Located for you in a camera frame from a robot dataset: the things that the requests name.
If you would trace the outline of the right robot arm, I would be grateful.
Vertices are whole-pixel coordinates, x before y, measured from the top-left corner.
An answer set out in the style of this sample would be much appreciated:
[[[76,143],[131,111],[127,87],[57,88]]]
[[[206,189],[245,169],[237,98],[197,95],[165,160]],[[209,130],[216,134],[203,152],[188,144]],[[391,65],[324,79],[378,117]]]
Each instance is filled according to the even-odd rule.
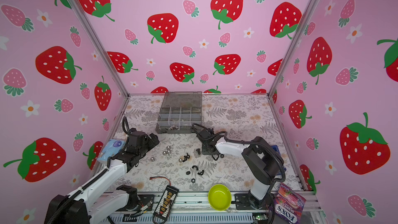
[[[255,177],[243,204],[253,209],[270,207],[274,202],[272,189],[276,182],[284,182],[286,173],[281,155],[262,137],[251,141],[232,140],[226,131],[215,133],[198,123],[191,130],[202,143],[202,154],[211,155],[214,160],[221,156],[242,157]]]

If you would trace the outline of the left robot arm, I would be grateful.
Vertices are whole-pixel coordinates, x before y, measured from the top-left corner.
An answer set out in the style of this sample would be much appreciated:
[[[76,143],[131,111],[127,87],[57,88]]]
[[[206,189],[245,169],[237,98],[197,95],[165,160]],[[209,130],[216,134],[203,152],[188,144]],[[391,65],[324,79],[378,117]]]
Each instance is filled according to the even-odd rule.
[[[98,224],[117,210],[139,209],[141,200],[137,189],[122,185],[100,200],[103,193],[119,178],[137,167],[147,152],[159,145],[157,135],[130,128],[127,118],[122,120],[127,140],[121,150],[108,157],[105,168],[78,189],[66,196],[57,195],[49,203],[45,217],[47,224]]]

